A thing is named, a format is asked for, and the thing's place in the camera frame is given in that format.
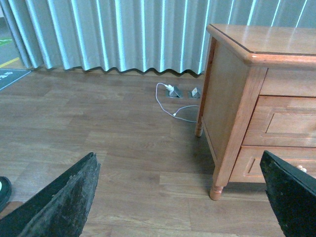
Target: dresser drawer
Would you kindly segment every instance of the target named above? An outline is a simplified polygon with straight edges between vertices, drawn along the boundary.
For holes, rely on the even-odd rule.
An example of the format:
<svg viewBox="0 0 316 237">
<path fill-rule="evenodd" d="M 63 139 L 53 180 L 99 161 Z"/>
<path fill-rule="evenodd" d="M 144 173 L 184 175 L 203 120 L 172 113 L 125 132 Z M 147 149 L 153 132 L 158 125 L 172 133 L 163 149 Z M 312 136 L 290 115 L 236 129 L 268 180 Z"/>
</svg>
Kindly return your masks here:
<svg viewBox="0 0 316 237">
<path fill-rule="evenodd" d="M 230 182 L 265 182 L 260 168 L 264 150 L 275 154 L 293 166 L 303 166 L 309 175 L 316 177 L 316 148 L 242 146 Z"/>
<path fill-rule="evenodd" d="M 316 98 L 259 96 L 243 145 L 316 147 Z"/>
<path fill-rule="evenodd" d="M 316 71 L 269 68 L 261 95 L 316 97 Z"/>
</svg>

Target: white cable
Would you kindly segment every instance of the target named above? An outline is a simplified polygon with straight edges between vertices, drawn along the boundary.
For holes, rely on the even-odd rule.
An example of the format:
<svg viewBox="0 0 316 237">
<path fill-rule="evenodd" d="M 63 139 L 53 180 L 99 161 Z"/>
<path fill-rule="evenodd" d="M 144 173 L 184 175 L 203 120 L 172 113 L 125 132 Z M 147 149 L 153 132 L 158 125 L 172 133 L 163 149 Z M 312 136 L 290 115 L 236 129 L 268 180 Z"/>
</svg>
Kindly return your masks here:
<svg viewBox="0 0 316 237">
<path fill-rule="evenodd" d="M 161 82 L 157 83 L 157 85 L 156 85 L 156 100 L 157 100 L 158 104 L 160 105 L 161 109 L 162 109 L 163 111 L 165 111 L 167 114 L 169 114 L 170 116 L 172 116 L 172 117 L 174 117 L 174 118 L 176 118 L 176 119 L 181 119 L 181 120 L 184 120 L 184 121 L 187 121 L 187 122 L 195 122 L 195 123 L 196 123 L 196 121 L 192 121 L 192 120 L 187 120 L 187 119 L 184 119 L 184 118 L 176 117 L 176 114 L 177 114 L 181 109 L 188 108 L 188 107 L 195 107 L 195 106 L 198 107 L 198 105 L 189 105 L 189 106 L 181 107 L 181 108 L 179 108 L 179 109 L 177 110 L 177 112 L 175 112 L 174 114 L 171 114 L 171 113 L 169 113 L 167 110 L 165 110 L 165 109 L 163 108 L 163 106 L 161 105 L 160 101 L 158 100 L 158 97 L 157 97 L 158 85 L 164 85 L 166 88 L 170 88 L 170 85 L 166 85 L 166 84 L 163 84 L 163 83 L 161 83 Z"/>
</svg>

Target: curtain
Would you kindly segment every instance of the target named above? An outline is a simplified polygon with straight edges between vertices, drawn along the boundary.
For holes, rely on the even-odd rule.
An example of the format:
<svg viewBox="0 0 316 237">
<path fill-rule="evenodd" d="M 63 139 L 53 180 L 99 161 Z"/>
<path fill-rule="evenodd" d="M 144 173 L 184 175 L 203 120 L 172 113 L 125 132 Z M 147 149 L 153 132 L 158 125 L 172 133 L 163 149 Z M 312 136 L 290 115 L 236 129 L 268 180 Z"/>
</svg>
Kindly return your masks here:
<svg viewBox="0 0 316 237">
<path fill-rule="evenodd" d="M 315 0 L 0 0 L 26 67 L 204 70 L 209 23 L 316 27 Z"/>
</svg>

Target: dresser leg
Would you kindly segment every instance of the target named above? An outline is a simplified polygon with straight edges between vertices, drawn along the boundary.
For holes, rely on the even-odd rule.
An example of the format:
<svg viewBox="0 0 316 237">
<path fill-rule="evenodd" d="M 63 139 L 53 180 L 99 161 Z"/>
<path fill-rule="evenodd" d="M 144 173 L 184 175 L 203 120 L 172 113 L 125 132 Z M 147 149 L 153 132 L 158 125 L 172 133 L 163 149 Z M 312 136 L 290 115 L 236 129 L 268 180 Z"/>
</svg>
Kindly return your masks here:
<svg viewBox="0 0 316 237">
<path fill-rule="evenodd" d="M 223 186 L 215 186 L 213 185 L 211 191 L 209 192 L 209 196 L 212 200 L 217 201 L 221 198 Z"/>
<path fill-rule="evenodd" d="M 196 125 L 196 137 L 200 137 L 203 134 L 202 123 L 197 123 Z"/>
</svg>

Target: charging cable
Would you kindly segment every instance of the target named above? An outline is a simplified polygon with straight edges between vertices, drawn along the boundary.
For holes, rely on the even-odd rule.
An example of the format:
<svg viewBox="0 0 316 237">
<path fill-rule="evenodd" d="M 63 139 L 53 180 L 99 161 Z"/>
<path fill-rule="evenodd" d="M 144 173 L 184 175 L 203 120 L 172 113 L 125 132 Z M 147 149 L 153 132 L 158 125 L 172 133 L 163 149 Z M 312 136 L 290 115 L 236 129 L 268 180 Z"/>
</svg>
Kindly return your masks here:
<svg viewBox="0 0 316 237">
<path fill-rule="evenodd" d="M 165 111 L 167 114 L 169 114 L 170 116 L 172 116 L 172 117 L 174 117 L 174 118 L 176 118 L 176 119 L 181 119 L 181 120 L 184 120 L 184 121 L 187 121 L 187 122 L 196 122 L 196 121 L 187 120 L 187 119 L 185 119 L 185 118 L 176 117 L 176 115 L 177 115 L 177 113 L 178 113 L 180 110 L 182 110 L 182 109 L 184 109 L 184 108 L 188 108 L 188 107 L 198 107 L 198 105 L 189 105 L 189 106 L 181 107 L 181 108 L 179 108 L 179 109 L 177 110 L 177 112 L 175 112 L 174 114 L 169 113 L 167 110 L 165 110 L 165 109 L 163 108 L 163 106 L 161 105 L 160 101 L 158 100 L 157 92 L 158 92 L 158 86 L 159 86 L 159 85 L 164 85 L 164 86 L 166 87 L 166 89 L 167 89 L 168 91 L 170 91 L 170 92 L 173 92 L 174 88 L 173 88 L 173 86 L 171 86 L 171 85 L 166 85 L 166 84 L 163 84 L 163 83 L 161 83 L 161 82 L 157 83 L 157 85 L 156 85 L 156 100 L 157 100 L 158 104 L 160 105 L 161 109 L 162 109 L 163 111 Z"/>
</svg>

